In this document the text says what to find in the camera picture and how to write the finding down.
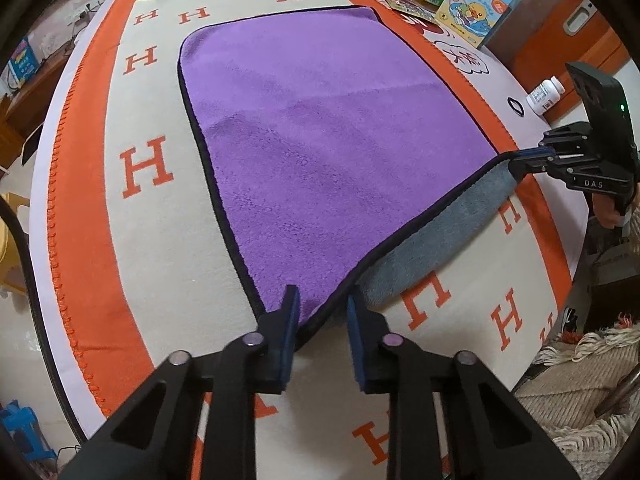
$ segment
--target door handle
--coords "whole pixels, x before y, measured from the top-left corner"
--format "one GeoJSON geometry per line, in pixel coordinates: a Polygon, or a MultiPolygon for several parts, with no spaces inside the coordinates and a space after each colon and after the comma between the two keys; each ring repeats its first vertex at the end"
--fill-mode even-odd
{"type": "Polygon", "coordinates": [[[575,36],[596,12],[598,9],[589,0],[583,0],[564,22],[562,28],[569,36],[575,36]]]}

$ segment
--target white pill bottle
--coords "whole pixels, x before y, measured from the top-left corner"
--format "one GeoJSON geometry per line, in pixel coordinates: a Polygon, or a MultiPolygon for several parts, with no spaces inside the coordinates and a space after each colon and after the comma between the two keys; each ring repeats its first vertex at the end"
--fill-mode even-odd
{"type": "Polygon", "coordinates": [[[527,103],[538,115],[544,114],[560,100],[564,94],[564,86],[556,76],[545,79],[527,96],[527,103]]]}

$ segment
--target microfiber cloth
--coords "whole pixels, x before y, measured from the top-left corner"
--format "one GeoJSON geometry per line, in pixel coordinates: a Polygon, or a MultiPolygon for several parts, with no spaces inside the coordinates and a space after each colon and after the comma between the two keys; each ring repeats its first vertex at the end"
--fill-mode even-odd
{"type": "MultiPolygon", "coordinates": [[[[487,193],[476,193],[466,209],[494,214],[515,186],[455,95],[368,7],[201,28],[182,45],[178,78],[250,304],[256,314],[275,310],[295,284],[302,329],[375,263],[363,280],[371,301],[420,273],[398,277],[398,266],[429,243],[401,243],[434,206],[448,210],[491,168],[503,169],[504,181],[492,180],[499,197],[482,205],[487,193]],[[396,271],[381,270],[385,255],[396,271]],[[376,273],[386,292],[371,286],[376,273]]],[[[435,261],[468,241],[462,231],[447,231],[435,261]]]]}

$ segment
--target gray underside of towel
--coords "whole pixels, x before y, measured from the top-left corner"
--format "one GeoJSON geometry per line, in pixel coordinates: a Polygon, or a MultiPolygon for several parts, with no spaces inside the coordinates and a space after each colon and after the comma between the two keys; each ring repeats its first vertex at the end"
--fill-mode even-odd
{"type": "Polygon", "coordinates": [[[358,280],[369,307],[382,306],[454,257],[516,188],[505,160],[462,192],[427,225],[380,258],[358,280]]]}

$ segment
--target black ring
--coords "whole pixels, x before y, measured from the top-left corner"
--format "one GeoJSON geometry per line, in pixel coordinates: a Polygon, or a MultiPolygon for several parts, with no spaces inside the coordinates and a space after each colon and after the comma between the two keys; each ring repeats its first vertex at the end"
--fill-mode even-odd
{"type": "Polygon", "coordinates": [[[524,106],[522,106],[520,101],[513,97],[507,97],[507,102],[509,103],[511,110],[516,112],[520,117],[524,117],[524,106]]]}

